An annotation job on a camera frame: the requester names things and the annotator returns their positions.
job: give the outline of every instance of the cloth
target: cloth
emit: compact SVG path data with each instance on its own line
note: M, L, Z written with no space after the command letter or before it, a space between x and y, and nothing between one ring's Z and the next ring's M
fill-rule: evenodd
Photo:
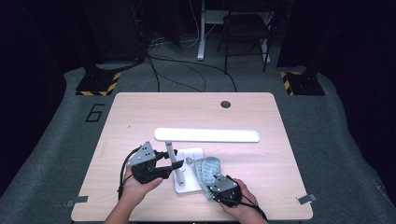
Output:
M194 160L190 157L186 158L188 165L193 166L193 171L198 178L202 190L208 200L213 198L212 192L207 187L215 183L215 176L220 174L220 160L216 157L206 157Z

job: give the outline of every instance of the chair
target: chair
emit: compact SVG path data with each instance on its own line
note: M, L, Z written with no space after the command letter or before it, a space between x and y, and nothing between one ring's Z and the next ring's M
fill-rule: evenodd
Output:
M227 62L229 56L246 55L246 53L229 54L229 43L247 40L254 42L250 50L255 49L257 44L261 44L262 41L266 40L267 50L262 52L260 48L261 55L265 54L264 67L262 69L265 72L268 52L276 32L276 27L280 21L282 6L282 0L233 0L228 15L223 18L224 30L218 46L219 51L221 44L225 42L224 74L228 74ZM262 19L262 16L257 14L260 12L273 12L273 16L267 24Z

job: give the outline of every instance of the table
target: table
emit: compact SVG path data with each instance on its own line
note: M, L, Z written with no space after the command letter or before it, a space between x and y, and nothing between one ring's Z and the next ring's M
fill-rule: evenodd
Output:
M228 14L225 10L206 10L205 0L201 0L201 31L200 31L200 42L198 48L197 60L203 61L205 57L205 44L206 44L206 24L223 24L223 17ZM268 22L271 19L270 13L260 13L264 21ZM267 51L267 40L262 41L261 48L262 52ZM265 61L265 54L262 55L262 59ZM271 63L271 59L268 55L267 63Z
M228 101L229 108L220 103ZM150 141L153 148L166 151L154 139L156 128L249 129L261 136L258 144L175 142L174 148L201 147L206 156L221 161L224 175L242 179L258 198L270 220L304 220L313 216L310 203L298 204L306 195L297 163L282 119L271 93L265 92L135 92L119 93L110 109L105 127L78 196L75 221L105 220L117 203L120 168L136 147ZM161 160L157 167L169 165ZM174 176L151 191L132 212L133 221L221 221L233 220L202 192L177 195Z

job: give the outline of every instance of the gray carpet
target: gray carpet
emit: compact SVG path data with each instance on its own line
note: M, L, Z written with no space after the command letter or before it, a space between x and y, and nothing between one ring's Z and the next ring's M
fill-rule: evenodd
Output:
M223 54L216 52L218 41L207 41L201 64L222 69ZM312 203L313 218L304 223L396 223L395 206L387 200L375 170L364 161L348 132L344 108L333 84L319 74L326 96L288 96L280 72L304 69L276 68L280 43L278 39L272 48L272 62L265 73L260 56L231 58L229 73L237 91L264 91L275 96L306 191L318 197ZM148 54L197 63L197 49L197 45L179 48L161 44ZM160 91L234 91L232 80L220 70L152 61L161 75L173 80L159 77ZM75 88L83 75L81 68L64 74L67 80L64 100L0 199L0 223L71 223L72 208L64 204L78 196L115 95L123 91L158 90L148 60L122 72L109 96L76 96ZM103 111L101 118L98 122L85 122L94 105L96 110Z

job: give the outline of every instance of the black speaker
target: black speaker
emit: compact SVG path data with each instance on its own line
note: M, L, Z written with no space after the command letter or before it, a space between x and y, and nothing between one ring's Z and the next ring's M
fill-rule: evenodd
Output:
M133 0L82 0L82 5L104 63L135 62L144 57Z

